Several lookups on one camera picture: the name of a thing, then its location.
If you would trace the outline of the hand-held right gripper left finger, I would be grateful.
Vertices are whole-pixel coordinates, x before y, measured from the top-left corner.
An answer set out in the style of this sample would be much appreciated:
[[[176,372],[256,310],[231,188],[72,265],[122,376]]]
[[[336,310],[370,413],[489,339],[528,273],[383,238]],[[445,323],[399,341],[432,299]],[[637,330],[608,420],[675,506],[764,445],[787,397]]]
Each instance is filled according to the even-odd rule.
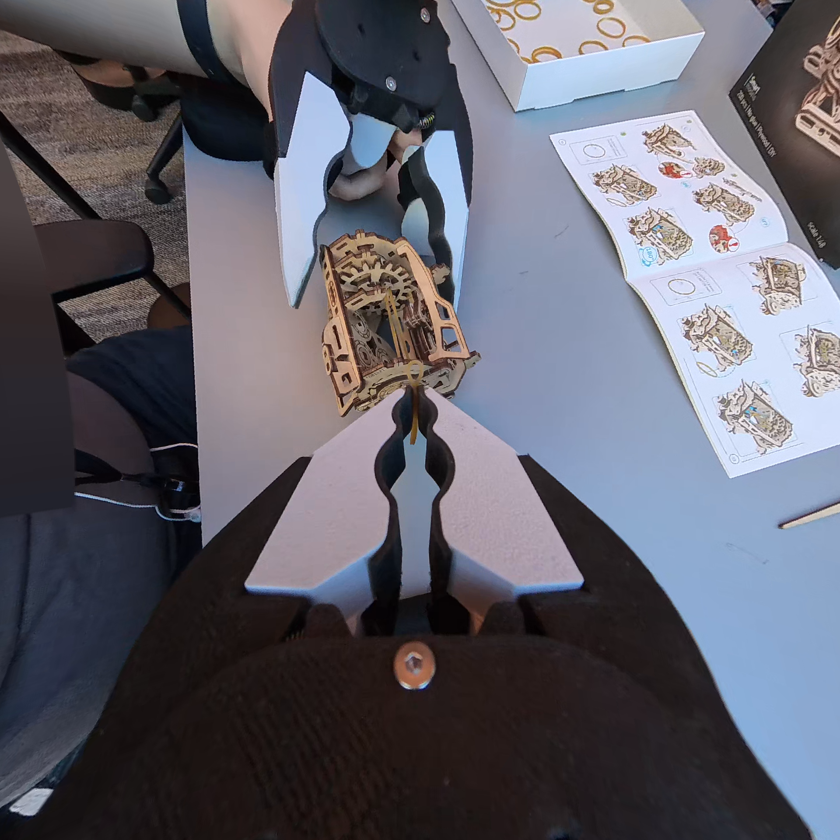
[[[402,544],[390,488],[404,470],[404,392],[394,392],[317,449],[245,588],[305,596],[392,635]]]

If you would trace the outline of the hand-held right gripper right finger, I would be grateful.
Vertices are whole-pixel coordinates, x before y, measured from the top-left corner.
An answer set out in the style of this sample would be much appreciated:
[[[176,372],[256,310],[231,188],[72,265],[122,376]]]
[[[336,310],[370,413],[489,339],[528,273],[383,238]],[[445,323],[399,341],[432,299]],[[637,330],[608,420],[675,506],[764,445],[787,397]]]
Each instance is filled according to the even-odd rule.
[[[584,578],[516,451],[435,391],[423,392],[426,470],[439,486],[430,523],[429,622],[467,633],[470,617]]]

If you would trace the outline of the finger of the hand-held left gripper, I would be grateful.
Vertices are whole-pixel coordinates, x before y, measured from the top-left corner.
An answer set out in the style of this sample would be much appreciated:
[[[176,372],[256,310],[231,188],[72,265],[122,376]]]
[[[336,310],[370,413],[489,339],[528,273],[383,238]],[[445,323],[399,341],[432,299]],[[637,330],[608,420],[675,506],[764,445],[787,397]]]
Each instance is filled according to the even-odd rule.
[[[410,146],[398,181],[398,200],[405,210],[402,236],[420,256],[449,268],[439,290],[457,307],[469,206],[455,133],[439,130],[423,145]]]
[[[317,230],[327,209],[327,176],[344,153],[347,117],[328,84],[306,73],[287,155],[275,167],[281,274],[298,308],[316,260]]]

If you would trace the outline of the thin yellow elastic loop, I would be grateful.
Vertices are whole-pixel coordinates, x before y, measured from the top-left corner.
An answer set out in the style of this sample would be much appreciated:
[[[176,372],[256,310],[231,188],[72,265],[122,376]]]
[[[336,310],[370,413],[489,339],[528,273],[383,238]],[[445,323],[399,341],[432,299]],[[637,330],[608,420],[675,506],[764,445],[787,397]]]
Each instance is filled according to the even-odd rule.
[[[421,360],[410,360],[406,369],[406,392],[411,394],[412,425],[409,444],[415,445],[419,424],[419,389],[423,384],[424,364]]]

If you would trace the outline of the wooden mechanical model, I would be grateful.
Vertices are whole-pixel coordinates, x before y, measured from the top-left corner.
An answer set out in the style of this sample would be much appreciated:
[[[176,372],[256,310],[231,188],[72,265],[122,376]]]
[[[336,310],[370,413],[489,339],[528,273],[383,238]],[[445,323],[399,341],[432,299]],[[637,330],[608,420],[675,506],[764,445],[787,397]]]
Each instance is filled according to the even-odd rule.
[[[427,267],[405,238],[361,229],[322,246],[320,263],[329,307],[322,355],[342,416],[406,384],[455,393],[480,354],[438,293],[449,268]]]

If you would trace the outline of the person's left forearm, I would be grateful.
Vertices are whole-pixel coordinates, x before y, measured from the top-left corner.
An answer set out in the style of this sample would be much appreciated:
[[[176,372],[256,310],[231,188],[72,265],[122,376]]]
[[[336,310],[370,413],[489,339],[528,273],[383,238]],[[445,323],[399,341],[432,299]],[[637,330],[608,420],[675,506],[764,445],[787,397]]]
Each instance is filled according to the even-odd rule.
[[[291,3],[210,1],[206,10],[218,58],[269,108],[271,55]],[[176,1],[2,1],[1,27],[74,54],[204,76]]]

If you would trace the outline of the black model packaging box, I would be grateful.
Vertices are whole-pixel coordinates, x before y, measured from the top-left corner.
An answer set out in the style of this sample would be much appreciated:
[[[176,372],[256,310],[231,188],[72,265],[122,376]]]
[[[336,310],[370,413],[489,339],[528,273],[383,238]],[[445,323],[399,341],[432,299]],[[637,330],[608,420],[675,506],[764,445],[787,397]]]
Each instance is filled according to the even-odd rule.
[[[819,260],[839,267],[839,2],[799,1],[730,99]]]

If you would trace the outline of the person's left hand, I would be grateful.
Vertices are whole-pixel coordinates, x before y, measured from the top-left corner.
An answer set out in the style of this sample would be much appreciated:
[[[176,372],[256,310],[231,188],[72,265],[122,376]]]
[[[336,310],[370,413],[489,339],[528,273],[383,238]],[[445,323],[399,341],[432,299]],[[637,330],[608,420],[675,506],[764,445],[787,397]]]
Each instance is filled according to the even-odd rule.
[[[329,194],[341,201],[356,201],[378,191],[385,182],[389,161],[402,162],[409,147],[420,146],[422,131],[417,128],[410,133],[396,130],[385,152],[371,167],[361,167],[353,157],[350,147],[343,156],[343,162],[335,180],[329,187]]]

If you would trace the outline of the black office chair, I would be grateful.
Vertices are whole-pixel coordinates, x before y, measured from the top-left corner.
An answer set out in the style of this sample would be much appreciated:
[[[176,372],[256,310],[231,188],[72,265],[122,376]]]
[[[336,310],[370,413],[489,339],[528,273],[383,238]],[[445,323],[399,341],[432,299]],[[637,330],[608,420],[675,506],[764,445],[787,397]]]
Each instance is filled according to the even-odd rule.
[[[145,122],[173,102],[180,110],[146,171],[144,191],[153,203],[171,195],[161,173],[182,147],[182,129],[205,154],[227,161],[263,161],[268,140],[268,114],[255,95],[237,81],[226,83],[203,77],[124,65],[59,50],[90,94],[101,104],[131,111]]]

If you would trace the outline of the white cardboard box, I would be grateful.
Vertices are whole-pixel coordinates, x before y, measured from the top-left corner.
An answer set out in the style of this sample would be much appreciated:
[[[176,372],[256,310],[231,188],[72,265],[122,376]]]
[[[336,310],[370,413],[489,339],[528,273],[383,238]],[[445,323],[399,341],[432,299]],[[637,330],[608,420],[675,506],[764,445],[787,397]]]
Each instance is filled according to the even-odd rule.
[[[517,111],[679,77],[705,31],[680,1],[454,1]]]

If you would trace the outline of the dark cloth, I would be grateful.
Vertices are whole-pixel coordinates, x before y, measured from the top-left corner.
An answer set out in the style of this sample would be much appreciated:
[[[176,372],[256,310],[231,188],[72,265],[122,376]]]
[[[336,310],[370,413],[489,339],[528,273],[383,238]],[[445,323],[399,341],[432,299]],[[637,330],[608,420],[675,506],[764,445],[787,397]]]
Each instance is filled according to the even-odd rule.
[[[130,471],[146,449],[197,455],[189,327],[129,332],[66,362],[76,449]]]

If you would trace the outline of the person's grey trousers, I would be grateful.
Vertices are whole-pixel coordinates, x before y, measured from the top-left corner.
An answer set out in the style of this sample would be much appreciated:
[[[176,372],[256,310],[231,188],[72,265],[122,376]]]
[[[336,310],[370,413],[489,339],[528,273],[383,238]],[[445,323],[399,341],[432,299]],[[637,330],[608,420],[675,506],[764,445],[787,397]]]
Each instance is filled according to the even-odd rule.
[[[201,528],[76,499],[2,518],[1,802],[95,727],[133,643],[201,548]]]

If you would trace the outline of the illustrated instruction booklet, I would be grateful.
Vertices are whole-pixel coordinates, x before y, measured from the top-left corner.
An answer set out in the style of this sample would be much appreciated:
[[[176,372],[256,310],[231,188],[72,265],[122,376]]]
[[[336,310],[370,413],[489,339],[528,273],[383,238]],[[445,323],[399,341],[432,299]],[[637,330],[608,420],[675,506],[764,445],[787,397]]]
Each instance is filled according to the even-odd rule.
[[[550,138],[609,231],[728,476],[837,446],[837,295],[698,115]]]

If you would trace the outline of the thin wooden stick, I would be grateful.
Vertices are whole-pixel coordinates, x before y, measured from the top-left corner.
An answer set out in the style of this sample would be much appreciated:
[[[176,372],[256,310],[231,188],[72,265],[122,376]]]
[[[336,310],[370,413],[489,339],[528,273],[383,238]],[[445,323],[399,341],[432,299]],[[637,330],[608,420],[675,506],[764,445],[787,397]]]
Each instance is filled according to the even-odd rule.
[[[835,502],[832,505],[808,512],[798,518],[789,521],[784,521],[779,524],[778,528],[782,530],[792,529],[807,523],[819,521],[821,519],[830,518],[840,512],[840,502]]]

